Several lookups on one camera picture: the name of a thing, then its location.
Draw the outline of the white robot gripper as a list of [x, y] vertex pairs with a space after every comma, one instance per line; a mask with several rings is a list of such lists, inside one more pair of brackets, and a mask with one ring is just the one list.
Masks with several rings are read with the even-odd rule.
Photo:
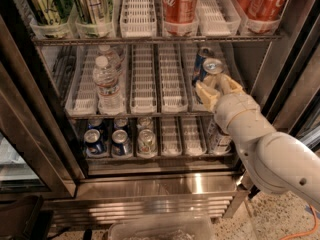
[[219, 100], [221, 93], [217, 89], [201, 81], [196, 83], [197, 96], [207, 111], [214, 111], [214, 118], [223, 131], [230, 135], [267, 133], [267, 122], [260, 106], [250, 95], [242, 94], [243, 87], [238, 82], [222, 74], [220, 89], [225, 96]]

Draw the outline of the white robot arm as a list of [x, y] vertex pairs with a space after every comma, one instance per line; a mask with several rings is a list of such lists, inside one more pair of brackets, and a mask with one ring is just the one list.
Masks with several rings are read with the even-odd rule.
[[257, 188], [268, 194], [295, 193], [320, 210], [320, 158], [291, 135], [277, 131], [260, 106], [226, 74], [195, 84], [207, 111], [228, 134]]

